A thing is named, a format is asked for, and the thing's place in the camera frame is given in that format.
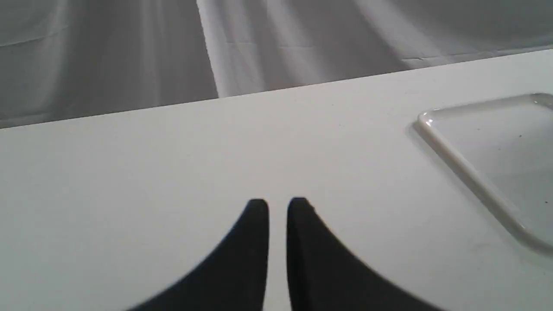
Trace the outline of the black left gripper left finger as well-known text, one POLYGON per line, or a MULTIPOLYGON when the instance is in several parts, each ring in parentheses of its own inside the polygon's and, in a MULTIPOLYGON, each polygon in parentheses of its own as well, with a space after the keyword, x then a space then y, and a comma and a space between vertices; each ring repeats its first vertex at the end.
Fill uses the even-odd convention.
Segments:
POLYGON ((251 199, 233 228, 185 277, 135 311, 261 311, 268 273, 269 207, 251 199))

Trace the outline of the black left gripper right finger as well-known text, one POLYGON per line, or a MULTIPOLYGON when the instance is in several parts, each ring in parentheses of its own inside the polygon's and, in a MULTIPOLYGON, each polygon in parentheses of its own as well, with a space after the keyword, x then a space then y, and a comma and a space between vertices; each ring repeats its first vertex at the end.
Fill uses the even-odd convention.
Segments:
POLYGON ((293 311, 437 310, 354 256, 304 197, 288 206, 287 278, 293 311))

